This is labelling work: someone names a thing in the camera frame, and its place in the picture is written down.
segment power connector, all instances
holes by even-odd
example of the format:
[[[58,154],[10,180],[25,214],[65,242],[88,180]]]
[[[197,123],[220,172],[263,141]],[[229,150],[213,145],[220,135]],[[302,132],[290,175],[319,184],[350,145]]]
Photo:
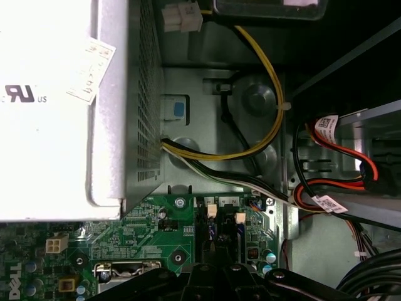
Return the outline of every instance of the power connector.
[[[203,17],[198,2],[181,2],[168,4],[162,9],[164,32],[200,31]]]
[[[60,254],[68,248],[68,234],[60,234],[46,240],[47,254]]]

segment circuit board component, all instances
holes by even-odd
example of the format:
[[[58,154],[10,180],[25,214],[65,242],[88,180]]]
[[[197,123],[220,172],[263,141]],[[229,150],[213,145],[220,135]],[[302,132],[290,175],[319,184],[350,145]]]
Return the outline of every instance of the circuit board component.
[[[68,234],[60,234],[46,240],[46,253],[59,254],[68,248]]]
[[[58,280],[58,291],[60,293],[75,292],[79,277],[79,275],[70,275],[60,278]]]

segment cable tie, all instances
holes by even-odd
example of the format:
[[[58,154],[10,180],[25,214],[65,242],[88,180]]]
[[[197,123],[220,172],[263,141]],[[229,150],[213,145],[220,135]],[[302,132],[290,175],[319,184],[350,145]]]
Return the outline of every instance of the cable tie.
[[[291,103],[290,102],[283,102],[276,106],[279,110],[288,111],[291,110]]]
[[[295,203],[295,198],[294,198],[293,195],[290,195],[290,196],[288,197],[288,202],[291,203],[291,204],[296,204],[296,203]]]

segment white wire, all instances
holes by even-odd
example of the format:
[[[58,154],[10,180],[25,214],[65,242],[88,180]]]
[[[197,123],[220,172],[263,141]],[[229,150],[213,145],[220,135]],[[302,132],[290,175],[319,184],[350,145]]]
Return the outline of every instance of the white wire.
[[[203,172],[201,172],[200,170],[198,170],[198,169],[196,169],[194,166],[192,166],[192,165],[191,165],[188,161],[186,161],[183,157],[181,157],[181,156],[179,156],[179,155],[173,153],[171,150],[169,150],[168,148],[166,148],[166,147],[164,147],[164,146],[163,146],[162,148],[163,148],[164,151],[168,152],[170,155],[172,155],[172,156],[176,157],[178,160],[182,161],[186,166],[188,166],[190,169],[192,169],[192,170],[193,170],[194,172],[196,172],[198,175],[200,175],[200,176],[202,176],[202,177],[204,177],[204,178],[206,178],[206,179],[209,179],[209,180],[212,180],[212,181],[216,181],[216,182],[219,182],[219,183],[221,183],[221,184],[226,184],[226,185],[230,185],[230,184],[231,184],[231,185],[233,185],[233,186],[238,186],[238,187],[248,187],[248,188],[251,188],[251,189],[253,189],[253,190],[256,190],[256,191],[260,192],[261,194],[264,194],[264,195],[266,195],[266,196],[268,196],[268,197],[270,197],[270,198],[272,198],[272,199],[275,199],[275,200],[277,200],[277,201],[281,201],[281,202],[283,202],[283,203],[284,203],[285,205],[287,205],[287,206],[293,206],[293,207],[296,207],[296,208],[297,208],[297,206],[291,204],[290,202],[288,202],[288,201],[286,201],[286,200],[284,200],[284,199],[278,198],[278,197],[275,196],[273,193],[271,193],[271,192],[269,192],[269,191],[267,191],[267,190],[265,190],[265,189],[263,189],[263,188],[261,188],[261,187],[259,187],[259,186],[256,186],[256,185],[253,185],[253,184],[249,184],[249,183],[247,183],[247,182],[235,181],[235,180],[230,180],[230,179],[224,179],[224,178],[221,178],[221,177],[214,177],[214,176],[210,176],[210,175],[208,175],[208,174],[204,174]]]

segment blue tab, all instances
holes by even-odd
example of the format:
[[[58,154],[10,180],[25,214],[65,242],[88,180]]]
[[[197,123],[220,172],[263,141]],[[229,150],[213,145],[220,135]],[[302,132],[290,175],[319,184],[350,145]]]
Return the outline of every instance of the blue tab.
[[[185,112],[185,105],[182,102],[176,102],[174,104],[174,116],[183,117]]]

